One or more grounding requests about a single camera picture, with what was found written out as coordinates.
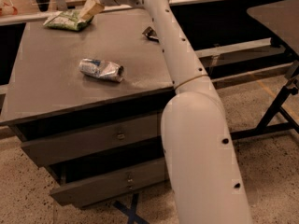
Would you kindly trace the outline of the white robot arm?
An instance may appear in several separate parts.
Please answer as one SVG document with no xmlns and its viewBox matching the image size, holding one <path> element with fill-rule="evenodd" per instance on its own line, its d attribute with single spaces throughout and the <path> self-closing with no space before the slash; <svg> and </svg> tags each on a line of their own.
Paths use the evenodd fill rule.
<svg viewBox="0 0 299 224">
<path fill-rule="evenodd" d="M 225 110 L 169 0 L 100 0 L 142 6 L 152 19 L 176 95 L 161 136 L 179 224 L 253 224 Z"/>
</svg>

